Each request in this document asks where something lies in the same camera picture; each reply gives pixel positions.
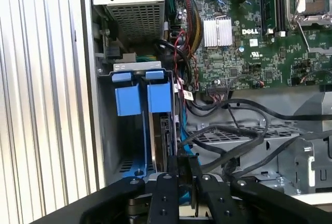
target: motherboard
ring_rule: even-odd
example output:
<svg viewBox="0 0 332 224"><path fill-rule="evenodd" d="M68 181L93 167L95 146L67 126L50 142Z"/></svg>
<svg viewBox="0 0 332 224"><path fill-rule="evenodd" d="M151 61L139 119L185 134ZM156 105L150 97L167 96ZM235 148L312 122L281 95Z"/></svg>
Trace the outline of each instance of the motherboard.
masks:
<svg viewBox="0 0 332 224"><path fill-rule="evenodd" d="M332 0L195 2L204 26L195 54L198 91L224 88L239 75L264 86L239 80L236 89L332 83L326 73L332 68Z"/></svg>

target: yellow wire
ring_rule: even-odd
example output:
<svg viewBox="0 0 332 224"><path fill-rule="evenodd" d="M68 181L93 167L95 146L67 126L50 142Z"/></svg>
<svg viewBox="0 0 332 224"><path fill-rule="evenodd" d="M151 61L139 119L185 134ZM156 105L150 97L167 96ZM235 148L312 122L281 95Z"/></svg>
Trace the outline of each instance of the yellow wire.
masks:
<svg viewBox="0 0 332 224"><path fill-rule="evenodd" d="M195 10L195 16L196 16L196 35L195 35L195 39L193 41L192 44L192 50L196 50L198 48L199 45L199 33L201 31L201 22L200 22L200 18L199 18L199 13L198 11Z"/></svg>

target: silver heatsink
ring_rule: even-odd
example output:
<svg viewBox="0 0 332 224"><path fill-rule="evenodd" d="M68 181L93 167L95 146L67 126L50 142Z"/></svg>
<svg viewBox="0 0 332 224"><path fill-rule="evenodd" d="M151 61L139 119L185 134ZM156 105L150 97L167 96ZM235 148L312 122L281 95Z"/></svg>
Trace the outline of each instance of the silver heatsink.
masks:
<svg viewBox="0 0 332 224"><path fill-rule="evenodd" d="M231 46L233 44L232 20L230 18L203 21L204 47Z"/></svg>

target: dell logo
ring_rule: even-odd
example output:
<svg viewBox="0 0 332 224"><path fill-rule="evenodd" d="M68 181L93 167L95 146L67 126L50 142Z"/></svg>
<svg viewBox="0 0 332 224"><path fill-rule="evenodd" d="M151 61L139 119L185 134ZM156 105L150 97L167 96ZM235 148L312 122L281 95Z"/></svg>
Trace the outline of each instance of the dell logo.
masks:
<svg viewBox="0 0 332 224"><path fill-rule="evenodd" d="M242 35L251 35L251 34L259 34L257 29L243 29Z"/></svg>

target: power supply vent grille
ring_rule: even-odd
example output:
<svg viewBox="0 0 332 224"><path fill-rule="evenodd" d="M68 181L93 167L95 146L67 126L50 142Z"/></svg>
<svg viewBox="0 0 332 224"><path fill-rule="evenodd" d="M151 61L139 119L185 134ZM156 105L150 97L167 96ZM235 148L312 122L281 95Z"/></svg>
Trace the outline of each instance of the power supply vent grille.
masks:
<svg viewBox="0 0 332 224"><path fill-rule="evenodd" d="M123 32L131 41L160 38L163 27L164 3L108 6Z"/></svg>

